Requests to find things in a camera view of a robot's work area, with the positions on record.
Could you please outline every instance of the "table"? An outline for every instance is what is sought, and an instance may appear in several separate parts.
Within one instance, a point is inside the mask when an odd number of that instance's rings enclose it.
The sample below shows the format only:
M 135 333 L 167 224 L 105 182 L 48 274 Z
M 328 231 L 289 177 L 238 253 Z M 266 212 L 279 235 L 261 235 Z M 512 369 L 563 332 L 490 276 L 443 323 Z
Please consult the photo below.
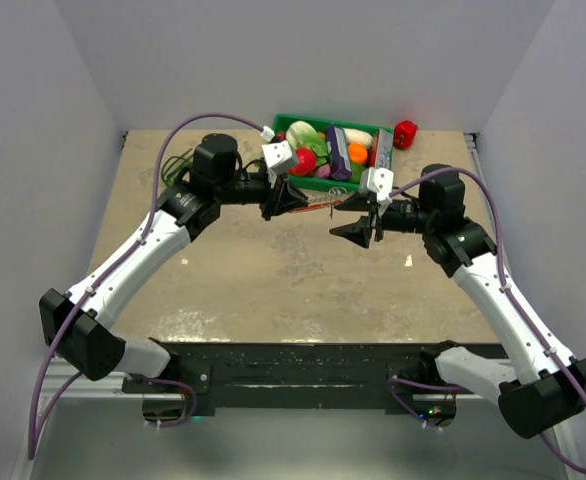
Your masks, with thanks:
M 245 162 L 261 155 L 257 132 L 223 132 L 238 140 Z M 128 133 L 91 269 L 148 211 L 153 164 L 167 133 Z M 207 133 L 180 132 L 168 155 L 195 147 Z M 418 132 L 410 150 L 394 151 L 395 184 L 417 178 L 430 163 L 473 169 L 463 134 Z M 467 214 L 490 228 L 479 190 L 465 183 Z M 419 235 L 389 233 L 369 250 L 329 235 L 358 215 L 335 212 L 331 219 L 327 209 L 265 222 L 256 205 L 225 206 L 217 222 L 140 289 L 114 331 L 175 342 L 497 341 L 473 303 L 428 258 Z

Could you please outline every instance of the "gray wall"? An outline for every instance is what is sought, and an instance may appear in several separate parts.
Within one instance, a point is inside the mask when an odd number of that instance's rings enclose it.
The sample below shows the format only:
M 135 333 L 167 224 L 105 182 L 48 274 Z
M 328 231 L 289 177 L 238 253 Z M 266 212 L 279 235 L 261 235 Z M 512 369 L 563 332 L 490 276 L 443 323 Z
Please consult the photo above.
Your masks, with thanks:
M 553 3 L 55 1 L 126 128 L 221 110 L 465 131 L 484 125 Z
M 586 2 L 555 3 L 479 146 L 518 283 L 586 356 Z M 575 424 L 586 461 L 586 414 Z
M 0 478 L 26 429 L 37 302 L 85 272 L 119 134 L 49 0 L 0 1 Z

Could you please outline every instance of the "green basket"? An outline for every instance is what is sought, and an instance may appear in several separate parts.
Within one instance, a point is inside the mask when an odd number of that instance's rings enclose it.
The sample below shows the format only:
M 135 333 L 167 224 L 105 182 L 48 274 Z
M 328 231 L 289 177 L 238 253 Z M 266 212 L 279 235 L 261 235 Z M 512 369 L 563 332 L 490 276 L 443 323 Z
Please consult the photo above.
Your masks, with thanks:
M 389 133 L 393 133 L 393 130 L 388 127 L 376 127 L 375 125 L 362 125 L 360 123 L 349 123 L 349 122 L 337 122 L 332 120 L 326 120 L 323 118 L 304 117 L 300 115 L 289 115 L 287 113 L 281 113 L 275 116 L 273 119 L 273 130 L 277 132 L 286 132 L 293 122 L 303 120 L 310 124 L 318 132 L 326 131 L 326 128 L 330 124 L 335 124 L 338 127 L 344 128 L 355 128 L 362 130 L 363 132 L 375 135 L 378 130 L 386 130 Z M 306 188 L 308 190 L 319 190 L 321 192 L 328 192 L 333 187 L 342 187 L 349 192 L 354 192 L 358 189 L 357 183 L 337 182 L 335 180 L 325 180 L 323 178 L 313 177 L 298 177 L 291 175 L 291 181 L 294 185 L 299 188 Z

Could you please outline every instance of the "red tomato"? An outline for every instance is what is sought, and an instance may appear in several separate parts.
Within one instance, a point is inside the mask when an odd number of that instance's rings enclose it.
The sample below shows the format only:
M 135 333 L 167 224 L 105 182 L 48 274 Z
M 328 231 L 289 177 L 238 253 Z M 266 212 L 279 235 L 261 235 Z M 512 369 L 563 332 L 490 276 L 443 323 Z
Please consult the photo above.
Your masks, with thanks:
M 297 153 L 297 166 L 291 168 L 289 173 L 291 175 L 297 175 L 298 177 L 304 177 L 315 170 L 315 154 L 308 148 L 298 148 Z

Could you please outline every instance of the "red bell pepper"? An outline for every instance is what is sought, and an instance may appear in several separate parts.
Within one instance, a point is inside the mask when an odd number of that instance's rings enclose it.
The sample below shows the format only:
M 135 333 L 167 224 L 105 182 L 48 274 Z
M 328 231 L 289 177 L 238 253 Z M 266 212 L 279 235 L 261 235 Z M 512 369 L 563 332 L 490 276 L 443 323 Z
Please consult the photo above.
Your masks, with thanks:
M 417 125 L 410 120 L 398 123 L 393 130 L 393 145 L 400 150 L 406 150 L 413 144 L 417 133 Z

